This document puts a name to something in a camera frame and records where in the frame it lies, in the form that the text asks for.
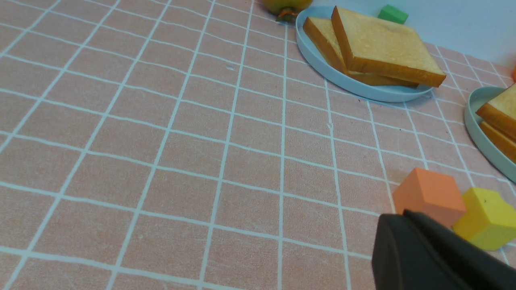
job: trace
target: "plate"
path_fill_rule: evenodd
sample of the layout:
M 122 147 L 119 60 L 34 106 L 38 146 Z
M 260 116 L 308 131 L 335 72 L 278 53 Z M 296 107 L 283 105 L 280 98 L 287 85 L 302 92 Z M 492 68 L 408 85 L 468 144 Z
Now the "plate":
M 498 148 L 487 138 L 480 129 L 479 124 L 483 121 L 475 112 L 483 104 L 494 99 L 505 89 L 498 87 L 483 87 L 474 90 L 467 102 L 464 110 L 464 121 L 467 132 L 477 145 L 482 154 L 508 179 L 516 183 L 516 164 L 507 158 Z
M 331 67 L 315 47 L 312 40 L 304 33 L 303 24 L 309 16 L 331 18 L 333 8 L 334 6 L 310 7 L 299 13 L 296 19 L 297 45 L 303 57 L 317 72 L 347 91 L 381 102 L 406 102 L 414 100 L 432 89 L 424 85 L 419 85 L 415 88 L 402 86 L 370 86 L 352 79 Z

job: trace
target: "orange object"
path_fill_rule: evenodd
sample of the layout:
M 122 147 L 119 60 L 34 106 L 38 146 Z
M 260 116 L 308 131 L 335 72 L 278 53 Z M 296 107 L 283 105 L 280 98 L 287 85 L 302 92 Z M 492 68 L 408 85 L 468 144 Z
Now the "orange object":
M 414 168 L 392 194 L 396 212 L 422 212 L 445 227 L 466 213 L 459 187 L 452 176 Z

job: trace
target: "bread slice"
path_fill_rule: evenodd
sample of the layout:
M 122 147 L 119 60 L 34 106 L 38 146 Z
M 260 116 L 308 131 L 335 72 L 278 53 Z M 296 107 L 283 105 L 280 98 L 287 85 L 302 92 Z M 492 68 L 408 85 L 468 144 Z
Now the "bread slice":
M 507 158 L 516 163 L 516 142 L 507 138 L 486 121 L 480 123 L 480 129 Z
M 510 86 L 477 111 L 484 121 L 516 141 L 516 85 Z
M 348 70 L 432 87 L 446 78 L 413 28 L 337 6 L 331 20 Z
M 409 86 L 416 87 L 418 83 L 387 76 L 351 72 L 346 68 L 341 48 L 333 31 L 330 19 L 308 17 L 303 24 L 303 30 L 312 40 L 326 62 L 343 74 L 371 86 Z

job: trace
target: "yellow cube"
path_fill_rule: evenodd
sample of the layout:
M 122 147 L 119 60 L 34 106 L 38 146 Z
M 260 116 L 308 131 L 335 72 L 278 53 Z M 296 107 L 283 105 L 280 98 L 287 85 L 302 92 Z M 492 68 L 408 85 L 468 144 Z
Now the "yellow cube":
M 451 228 L 482 250 L 494 251 L 516 238 L 516 211 L 496 191 L 472 187 L 462 195 L 463 215 Z

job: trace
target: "toy block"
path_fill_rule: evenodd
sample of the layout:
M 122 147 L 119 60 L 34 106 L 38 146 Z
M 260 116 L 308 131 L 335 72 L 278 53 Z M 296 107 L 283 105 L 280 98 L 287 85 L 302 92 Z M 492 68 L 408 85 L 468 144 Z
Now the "toy block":
M 378 18 L 380 19 L 399 24 L 404 24 L 408 17 L 408 14 L 391 5 L 385 5 L 380 11 L 380 14 L 378 14 Z
M 499 193 L 472 187 L 462 199 L 467 212 L 452 226 L 457 235 L 490 251 L 516 238 L 516 211 Z
M 466 212 L 466 206 L 452 176 L 422 168 L 412 172 L 392 193 L 396 212 L 422 212 L 445 227 L 451 227 Z

